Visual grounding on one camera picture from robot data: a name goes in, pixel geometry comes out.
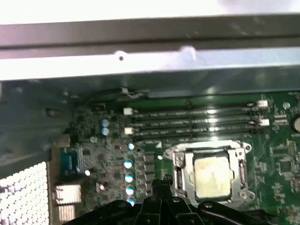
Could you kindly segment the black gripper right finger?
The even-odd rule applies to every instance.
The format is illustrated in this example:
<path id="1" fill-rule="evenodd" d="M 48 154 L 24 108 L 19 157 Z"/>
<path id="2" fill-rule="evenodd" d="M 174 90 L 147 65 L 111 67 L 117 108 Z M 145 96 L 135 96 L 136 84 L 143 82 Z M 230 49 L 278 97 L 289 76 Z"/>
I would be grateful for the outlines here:
<path id="1" fill-rule="evenodd" d="M 179 225 L 265 225 L 262 219 L 239 212 L 214 201 L 197 207 L 185 198 L 173 196 L 166 201 L 170 214 Z"/>

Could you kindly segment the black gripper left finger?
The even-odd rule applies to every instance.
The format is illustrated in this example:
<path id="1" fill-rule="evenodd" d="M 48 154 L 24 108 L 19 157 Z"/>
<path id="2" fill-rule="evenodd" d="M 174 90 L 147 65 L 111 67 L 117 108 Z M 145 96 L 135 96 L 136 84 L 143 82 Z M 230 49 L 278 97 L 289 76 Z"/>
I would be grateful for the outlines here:
<path id="1" fill-rule="evenodd" d="M 134 205 L 115 200 L 95 208 L 75 219 L 69 225 L 159 225 L 165 179 L 153 180 L 151 195 L 140 197 Z"/>

